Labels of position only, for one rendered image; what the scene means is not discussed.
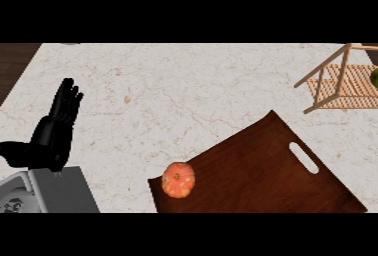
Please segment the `dark brown wooden tray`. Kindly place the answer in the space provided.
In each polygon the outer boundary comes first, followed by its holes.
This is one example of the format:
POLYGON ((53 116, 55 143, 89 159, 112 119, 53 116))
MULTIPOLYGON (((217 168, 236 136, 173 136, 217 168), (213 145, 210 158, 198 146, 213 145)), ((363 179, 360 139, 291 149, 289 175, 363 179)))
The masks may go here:
POLYGON ((260 121, 189 160, 195 186, 170 197, 149 180, 156 211, 363 212, 366 207, 279 115, 260 121))

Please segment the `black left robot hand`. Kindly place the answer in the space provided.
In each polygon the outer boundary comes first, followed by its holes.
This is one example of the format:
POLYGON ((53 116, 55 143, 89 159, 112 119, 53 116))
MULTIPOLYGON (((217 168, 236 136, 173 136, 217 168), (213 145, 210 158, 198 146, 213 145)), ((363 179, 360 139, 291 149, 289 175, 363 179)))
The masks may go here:
POLYGON ((38 121, 29 142, 0 142, 0 156, 10 167, 62 171, 69 159, 83 96, 74 79, 65 78, 55 94, 49 115, 38 121))

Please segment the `light wooden tiered shelf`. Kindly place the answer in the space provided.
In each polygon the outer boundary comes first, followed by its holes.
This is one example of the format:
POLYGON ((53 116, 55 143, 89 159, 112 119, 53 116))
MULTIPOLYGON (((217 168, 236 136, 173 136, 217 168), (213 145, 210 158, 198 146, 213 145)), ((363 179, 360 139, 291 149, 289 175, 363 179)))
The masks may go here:
POLYGON ((347 43, 295 83, 295 88, 307 84, 313 98, 304 114, 319 109, 378 109, 378 87, 371 82, 378 65, 350 64, 353 50, 378 52, 378 46, 347 43))

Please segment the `orange pear fruit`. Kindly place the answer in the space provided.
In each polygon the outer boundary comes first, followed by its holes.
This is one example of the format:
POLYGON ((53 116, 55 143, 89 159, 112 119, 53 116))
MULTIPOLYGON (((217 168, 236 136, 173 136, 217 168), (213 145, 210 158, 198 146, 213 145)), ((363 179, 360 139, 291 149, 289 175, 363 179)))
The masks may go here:
POLYGON ((179 199, 185 198, 195 186, 195 171, 192 166, 183 162, 174 162, 168 165, 161 181, 164 193, 179 199))

